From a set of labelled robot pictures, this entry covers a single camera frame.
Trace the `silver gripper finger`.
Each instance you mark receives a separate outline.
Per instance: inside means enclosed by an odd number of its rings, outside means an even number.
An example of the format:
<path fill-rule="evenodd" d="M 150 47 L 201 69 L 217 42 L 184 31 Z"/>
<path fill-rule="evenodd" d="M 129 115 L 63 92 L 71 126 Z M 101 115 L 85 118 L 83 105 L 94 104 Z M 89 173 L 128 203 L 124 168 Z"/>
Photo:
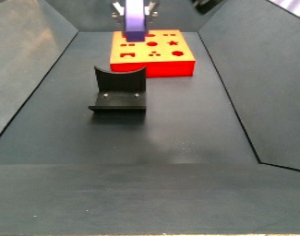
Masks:
<path fill-rule="evenodd" d="M 112 18 L 121 23 L 125 17 L 125 7 L 121 5 L 118 0 L 112 0 L 113 13 Z"/>
<path fill-rule="evenodd" d="M 145 15 L 146 15 L 146 21 L 149 23 L 153 22 L 153 20 L 158 17 L 158 5 L 160 0 L 150 0 L 149 4 L 145 6 Z"/>

